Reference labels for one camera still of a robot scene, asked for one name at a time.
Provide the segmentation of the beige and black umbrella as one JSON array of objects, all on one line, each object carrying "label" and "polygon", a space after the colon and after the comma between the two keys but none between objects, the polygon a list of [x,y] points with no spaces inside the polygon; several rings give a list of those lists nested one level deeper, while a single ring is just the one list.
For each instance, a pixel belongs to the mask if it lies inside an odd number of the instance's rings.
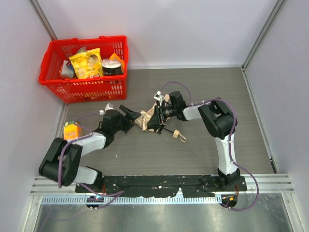
[{"label": "beige and black umbrella", "polygon": [[157,103],[155,102],[153,106],[148,110],[140,111],[140,117],[134,120],[134,123],[137,124],[143,131],[150,131],[154,133],[161,134],[162,130],[165,130],[172,134],[172,137],[174,139],[179,139],[181,142],[186,143],[187,138],[181,134],[179,130],[169,130],[165,128],[166,122],[158,122],[154,125],[149,125],[151,122],[151,119],[157,119],[157,115],[155,114],[155,107],[157,106]]}]

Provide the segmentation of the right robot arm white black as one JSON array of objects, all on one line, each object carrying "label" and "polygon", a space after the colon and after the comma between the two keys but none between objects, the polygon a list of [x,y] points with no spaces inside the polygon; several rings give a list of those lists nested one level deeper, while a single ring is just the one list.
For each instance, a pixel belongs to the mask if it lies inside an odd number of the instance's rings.
[{"label": "right robot arm white black", "polygon": [[173,116],[181,121],[202,119],[208,133],[216,142],[219,183],[223,188],[234,187],[240,178],[234,148],[237,119],[226,101],[216,98],[189,106],[179,91],[170,93],[168,100],[164,100],[159,91],[154,99],[154,114],[147,122],[147,128],[161,130],[167,119]]}]

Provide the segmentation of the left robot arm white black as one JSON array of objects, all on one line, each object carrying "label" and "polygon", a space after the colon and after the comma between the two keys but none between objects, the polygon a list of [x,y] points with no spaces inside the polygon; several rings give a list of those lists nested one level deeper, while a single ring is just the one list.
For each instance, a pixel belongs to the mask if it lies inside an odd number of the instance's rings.
[{"label": "left robot arm white black", "polygon": [[81,166],[80,160],[84,155],[107,148],[118,132],[127,133],[134,126],[134,121],[141,116],[123,105],[119,108],[121,112],[109,103],[104,110],[94,113],[102,116],[102,120],[98,128],[88,135],[71,140],[55,138],[39,166],[39,175],[57,182],[59,188],[73,183],[98,185],[102,173],[94,168]]}]

